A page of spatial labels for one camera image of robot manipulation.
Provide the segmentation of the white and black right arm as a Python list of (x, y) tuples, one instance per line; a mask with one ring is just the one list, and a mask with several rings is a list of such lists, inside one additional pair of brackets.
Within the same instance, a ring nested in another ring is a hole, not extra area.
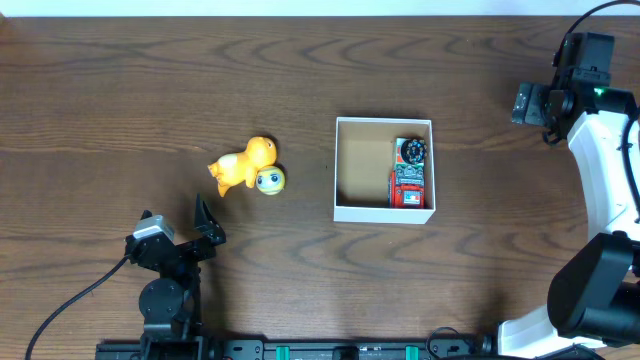
[(578, 166), (588, 242), (552, 279), (544, 306), (498, 328), (501, 357), (552, 359), (639, 342), (639, 106), (611, 87), (610, 35), (564, 36), (548, 85), (521, 84), (517, 124), (566, 142)]

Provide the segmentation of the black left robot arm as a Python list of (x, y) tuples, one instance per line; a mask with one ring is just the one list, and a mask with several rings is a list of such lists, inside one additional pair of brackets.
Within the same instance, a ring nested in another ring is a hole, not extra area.
[(226, 234), (208, 204), (196, 198), (194, 229), (200, 236), (177, 244), (175, 232), (161, 215), (144, 211), (131, 235), (125, 238), (125, 256), (159, 277), (140, 293), (144, 317), (139, 359), (207, 359), (215, 352), (202, 334), (201, 268), (216, 256)]

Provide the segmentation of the red toy robot figure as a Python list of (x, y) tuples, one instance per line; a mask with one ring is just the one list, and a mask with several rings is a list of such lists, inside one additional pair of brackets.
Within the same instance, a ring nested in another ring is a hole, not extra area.
[(389, 180), (391, 208), (422, 209), (425, 206), (424, 169), (420, 165), (396, 164)]

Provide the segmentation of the black round cap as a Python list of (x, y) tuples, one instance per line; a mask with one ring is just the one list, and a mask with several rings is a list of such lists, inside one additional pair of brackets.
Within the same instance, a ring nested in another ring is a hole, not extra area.
[(423, 139), (407, 139), (400, 146), (400, 156), (402, 160), (407, 164), (422, 164), (424, 162), (426, 154), (426, 143)]

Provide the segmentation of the multicolour puzzle cube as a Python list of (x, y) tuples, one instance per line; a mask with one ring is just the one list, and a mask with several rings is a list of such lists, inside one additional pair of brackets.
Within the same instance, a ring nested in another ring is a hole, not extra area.
[(397, 138), (396, 139), (396, 163), (405, 165), (424, 164), (427, 147), (421, 138)]

